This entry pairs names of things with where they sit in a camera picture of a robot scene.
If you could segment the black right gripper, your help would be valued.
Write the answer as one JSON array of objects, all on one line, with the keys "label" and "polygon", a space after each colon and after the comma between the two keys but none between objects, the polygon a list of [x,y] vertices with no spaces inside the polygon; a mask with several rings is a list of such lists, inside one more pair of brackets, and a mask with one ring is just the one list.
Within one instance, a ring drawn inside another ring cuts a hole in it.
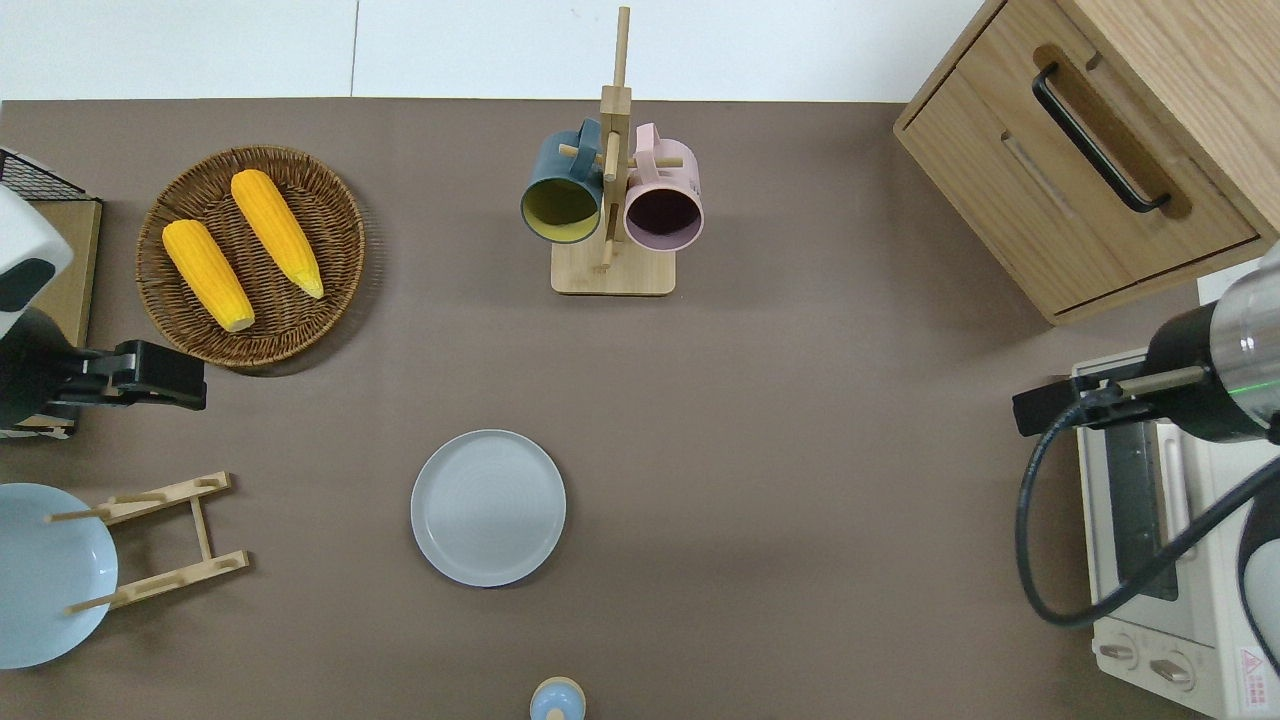
[{"label": "black right gripper", "polygon": [[[1115,380],[1137,378],[1135,368],[1085,372],[1080,375],[1057,375],[1052,382],[1012,396],[1012,415],[1023,437],[1043,434],[1052,420],[1075,400]],[[1124,400],[1102,407],[1087,407],[1083,418],[1073,427],[1105,430],[1111,427],[1151,420],[1151,404]]]}]

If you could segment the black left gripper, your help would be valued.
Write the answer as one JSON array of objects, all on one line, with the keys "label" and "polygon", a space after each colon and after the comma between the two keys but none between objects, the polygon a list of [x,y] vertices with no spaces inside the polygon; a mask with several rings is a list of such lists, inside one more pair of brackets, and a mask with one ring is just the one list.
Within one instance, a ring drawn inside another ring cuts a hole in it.
[{"label": "black left gripper", "polygon": [[207,405],[205,363],[142,340],[110,350],[78,348],[47,405],[129,407],[165,405],[202,411]]}]

